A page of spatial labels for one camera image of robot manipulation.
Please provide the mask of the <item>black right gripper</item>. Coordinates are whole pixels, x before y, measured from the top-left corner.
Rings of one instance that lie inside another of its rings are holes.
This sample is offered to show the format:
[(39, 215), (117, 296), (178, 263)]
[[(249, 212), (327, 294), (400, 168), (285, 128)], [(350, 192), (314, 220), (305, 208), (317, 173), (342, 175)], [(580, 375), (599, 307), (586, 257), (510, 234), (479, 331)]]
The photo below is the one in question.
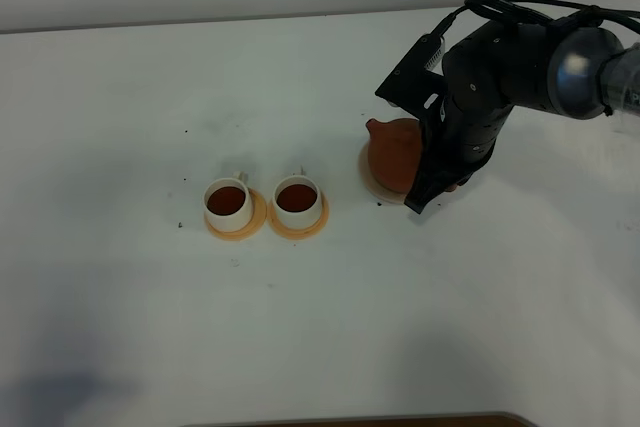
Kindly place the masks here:
[(491, 158), (512, 110), (513, 106), (507, 104), (465, 112), (452, 95), (437, 97), (422, 123), (419, 167), (404, 205), (421, 214), (436, 197), (467, 183)]

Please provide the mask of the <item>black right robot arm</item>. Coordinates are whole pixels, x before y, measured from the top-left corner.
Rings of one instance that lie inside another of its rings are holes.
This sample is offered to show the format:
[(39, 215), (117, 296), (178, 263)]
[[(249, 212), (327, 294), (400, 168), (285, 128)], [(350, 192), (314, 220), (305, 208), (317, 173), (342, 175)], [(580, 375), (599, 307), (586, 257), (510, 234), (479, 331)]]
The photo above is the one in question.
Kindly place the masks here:
[(423, 146), (405, 197), (416, 213), (487, 164), (516, 107), (577, 120), (637, 115), (639, 48), (600, 27), (555, 37), (543, 27), (489, 22), (444, 55), (440, 74), (419, 70), (407, 109), (418, 106), (426, 109)]

